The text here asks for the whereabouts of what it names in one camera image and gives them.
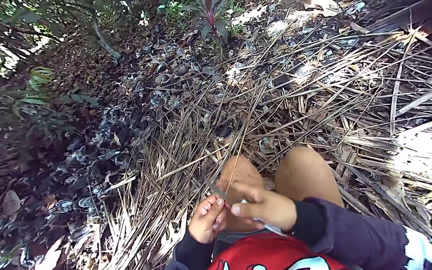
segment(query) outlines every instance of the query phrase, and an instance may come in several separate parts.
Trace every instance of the hand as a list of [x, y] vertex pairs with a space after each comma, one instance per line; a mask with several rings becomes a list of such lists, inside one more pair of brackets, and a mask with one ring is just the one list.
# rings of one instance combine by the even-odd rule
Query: hand
[[231, 212], [238, 217], [246, 218], [245, 222], [256, 223], [258, 218], [267, 224], [289, 231], [296, 223], [296, 204], [293, 200], [278, 193], [256, 189], [234, 182], [231, 184], [237, 192], [243, 194], [248, 203], [238, 203], [231, 207]]
[[198, 242], [213, 242], [215, 236], [226, 227], [226, 213], [229, 204], [216, 194], [211, 194], [196, 208], [189, 222], [189, 234]]

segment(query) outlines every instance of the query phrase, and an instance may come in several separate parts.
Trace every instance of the dry grass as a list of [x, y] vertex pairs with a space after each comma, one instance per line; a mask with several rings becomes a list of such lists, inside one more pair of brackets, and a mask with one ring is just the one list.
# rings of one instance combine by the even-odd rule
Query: dry grass
[[[112, 236], [102, 251], [111, 257], [106, 269], [163, 268], [209, 193], [202, 175], [214, 181], [239, 153], [270, 181], [296, 146], [314, 148], [333, 167], [349, 210], [432, 235], [423, 205], [432, 198], [432, 43], [417, 30], [349, 28], [317, 38], [327, 27], [322, 23], [296, 46], [277, 46], [297, 31], [294, 23], [218, 66], [244, 63], [235, 81], [200, 74], [200, 86], [185, 92], [185, 106], [159, 112], [144, 159], [134, 160], [114, 186], [121, 206], [106, 213]], [[341, 45], [354, 39], [355, 46]], [[298, 75], [302, 67], [309, 71]], [[225, 128], [230, 135], [220, 136]]]

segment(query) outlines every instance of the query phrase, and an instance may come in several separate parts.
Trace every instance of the forest floor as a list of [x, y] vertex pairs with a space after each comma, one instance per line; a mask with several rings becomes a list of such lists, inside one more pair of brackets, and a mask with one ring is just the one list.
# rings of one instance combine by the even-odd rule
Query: forest floor
[[10, 164], [0, 268], [162, 269], [203, 177], [239, 154], [272, 189], [296, 146], [330, 164], [350, 211], [432, 235], [432, 40], [377, 25], [382, 2], [248, 4], [221, 47], [108, 31], [117, 64], [78, 35], [41, 54], [54, 93], [81, 98], [61, 104], [79, 132]]

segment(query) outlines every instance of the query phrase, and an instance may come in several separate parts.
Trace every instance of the knife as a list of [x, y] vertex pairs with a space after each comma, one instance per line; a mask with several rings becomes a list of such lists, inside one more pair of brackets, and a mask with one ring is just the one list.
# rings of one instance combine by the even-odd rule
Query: knife
[[[202, 178], [203, 178], [204, 182], [206, 183], [206, 185], [208, 185], [208, 187], [211, 188], [211, 190], [213, 190], [214, 193], [218, 194], [219, 197], [223, 198], [223, 200], [228, 201], [229, 204], [233, 205], [233, 204], [236, 204], [236, 203], [248, 203], [247, 200], [242, 200], [240, 202], [232, 202], [232, 201], [230, 201], [229, 198], [228, 198], [228, 194], [226, 192], [223, 192], [222, 190], [220, 190], [215, 184], [213, 184], [211, 181], [209, 181], [209, 179], [207, 179], [206, 176], [203, 176]], [[264, 223], [264, 227], [268, 231], [271, 231], [271, 232], [273, 232], [273, 233], [275, 233], [277, 235], [280, 235], [280, 236], [287, 236], [286, 234], [283, 233], [283, 231], [281, 230], [281, 228], [278, 228], [278, 227], [273, 226], [273, 225], [269, 225], [269, 224], [267, 224], [266, 222], [262, 221], [259, 218], [253, 218], [253, 219], [256, 220], [256, 221], [261, 221], [262, 223]]]

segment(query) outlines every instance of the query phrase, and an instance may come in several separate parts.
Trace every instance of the finger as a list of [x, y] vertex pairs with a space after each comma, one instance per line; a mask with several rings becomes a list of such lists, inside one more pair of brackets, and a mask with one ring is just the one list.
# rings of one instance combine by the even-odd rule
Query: finger
[[223, 224], [226, 223], [226, 213], [228, 210], [223, 207], [223, 210], [219, 215], [216, 217], [215, 223], [218, 224], [219, 227], [221, 227]]
[[231, 206], [231, 213], [237, 217], [244, 218], [263, 218], [264, 208], [259, 203], [237, 203]]
[[264, 199], [264, 190], [257, 189], [246, 184], [234, 182], [231, 184], [237, 192], [243, 194], [243, 197], [251, 202], [262, 202]]
[[226, 186], [228, 185], [228, 181], [219, 180], [216, 182], [216, 187], [219, 188], [219, 190], [226, 190]]
[[209, 201], [202, 201], [196, 208], [195, 214], [198, 216], [205, 216], [213, 208], [213, 205]]
[[211, 222], [213, 224], [216, 220], [216, 218], [219, 216], [219, 214], [224, 209], [224, 200], [223, 198], [218, 198], [216, 200], [216, 203], [213, 204], [211, 207], [211, 210], [208, 211], [208, 213], [203, 217], [203, 219], [206, 219], [207, 222]]
[[206, 197], [206, 199], [203, 200], [203, 202], [209, 202], [211, 204], [216, 203], [216, 200], [219, 198], [219, 196], [216, 193], [213, 193]]
[[223, 208], [221, 213], [216, 217], [216, 220], [213, 223], [213, 231], [218, 234], [220, 231], [226, 229], [226, 215], [228, 210], [226, 208]]
[[243, 218], [243, 222], [245, 224], [255, 226], [256, 229], [263, 229], [265, 227], [265, 224], [262, 221], [255, 220], [255, 219], [252, 219], [252, 218]]

